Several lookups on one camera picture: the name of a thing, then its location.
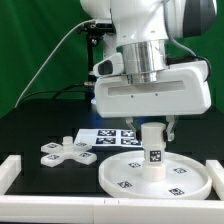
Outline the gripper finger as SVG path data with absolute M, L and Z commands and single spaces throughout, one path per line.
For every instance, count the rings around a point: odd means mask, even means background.
M 130 128 L 130 130 L 133 132 L 134 138 L 136 138 L 136 128 L 134 126 L 134 120 L 132 117 L 128 117 L 125 119 L 127 126 Z
M 179 117 L 176 115 L 169 115 L 166 117 L 168 123 L 166 128 L 167 140 L 172 142 L 175 139 L 175 127 L 177 125 Z

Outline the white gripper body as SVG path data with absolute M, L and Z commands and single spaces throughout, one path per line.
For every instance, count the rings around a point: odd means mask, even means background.
M 103 118 L 202 114 L 211 106 L 205 61 L 172 64 L 156 82 L 129 84 L 126 76 L 99 78 L 96 107 Z

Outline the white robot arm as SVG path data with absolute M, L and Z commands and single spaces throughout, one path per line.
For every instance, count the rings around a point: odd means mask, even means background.
M 216 0 L 80 0 L 104 37 L 104 59 L 93 68 L 96 107 L 103 118 L 164 116 L 174 139 L 180 115 L 211 106 L 209 62 L 188 50 L 169 59 L 166 43 L 199 36 L 214 23 Z

